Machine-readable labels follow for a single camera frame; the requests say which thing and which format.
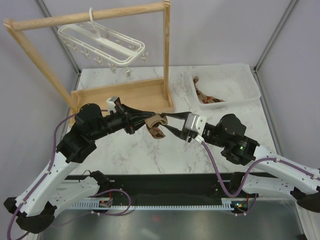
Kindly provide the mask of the argyle sock beige orange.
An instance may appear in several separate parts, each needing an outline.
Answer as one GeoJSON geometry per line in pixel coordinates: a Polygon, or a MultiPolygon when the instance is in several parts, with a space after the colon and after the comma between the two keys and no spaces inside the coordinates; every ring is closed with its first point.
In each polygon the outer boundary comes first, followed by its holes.
{"type": "Polygon", "coordinates": [[[166,135],[159,128],[159,126],[166,126],[168,119],[163,114],[153,115],[145,120],[146,128],[154,139],[163,139],[166,135]]]}

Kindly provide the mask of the white plastic clip hanger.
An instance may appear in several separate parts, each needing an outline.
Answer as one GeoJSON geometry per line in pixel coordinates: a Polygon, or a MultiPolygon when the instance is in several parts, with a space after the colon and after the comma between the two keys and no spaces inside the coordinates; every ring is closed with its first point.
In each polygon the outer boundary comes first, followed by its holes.
{"type": "Polygon", "coordinates": [[[89,21],[66,24],[58,29],[63,43],[74,52],[81,53],[88,60],[100,66],[109,66],[115,74],[117,68],[124,68],[131,76],[131,65],[136,59],[146,61],[148,52],[145,44],[137,39],[107,28],[94,21],[94,9],[89,9],[89,21]]]}

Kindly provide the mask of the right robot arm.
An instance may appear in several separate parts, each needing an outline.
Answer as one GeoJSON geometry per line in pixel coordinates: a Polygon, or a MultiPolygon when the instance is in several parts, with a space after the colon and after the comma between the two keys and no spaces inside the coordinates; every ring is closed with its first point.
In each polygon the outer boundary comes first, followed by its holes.
{"type": "Polygon", "coordinates": [[[228,198],[244,193],[257,197],[277,196],[294,200],[313,213],[320,211],[320,171],[289,160],[272,152],[245,135],[246,126],[235,114],[224,115],[217,125],[207,122],[203,115],[191,112],[162,113],[161,117],[183,120],[181,130],[165,124],[173,135],[186,142],[195,140],[206,150],[222,191],[228,198]],[[221,155],[235,165],[247,168],[234,172],[225,185],[209,148],[222,148],[221,155]]]}

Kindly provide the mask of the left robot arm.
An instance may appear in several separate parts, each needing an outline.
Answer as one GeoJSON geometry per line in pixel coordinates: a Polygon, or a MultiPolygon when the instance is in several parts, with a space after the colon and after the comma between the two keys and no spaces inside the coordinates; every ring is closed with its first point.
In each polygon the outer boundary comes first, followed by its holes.
{"type": "Polygon", "coordinates": [[[108,179],[94,171],[85,180],[57,192],[62,181],[97,148],[96,140],[119,130],[134,134],[155,112],[137,110],[116,100],[114,109],[103,116],[95,103],[81,107],[74,116],[75,123],[59,144],[54,144],[51,159],[36,180],[17,197],[5,200],[5,208],[13,215],[10,223],[28,233],[38,234],[48,228],[55,218],[74,203],[109,193],[108,179]]]}

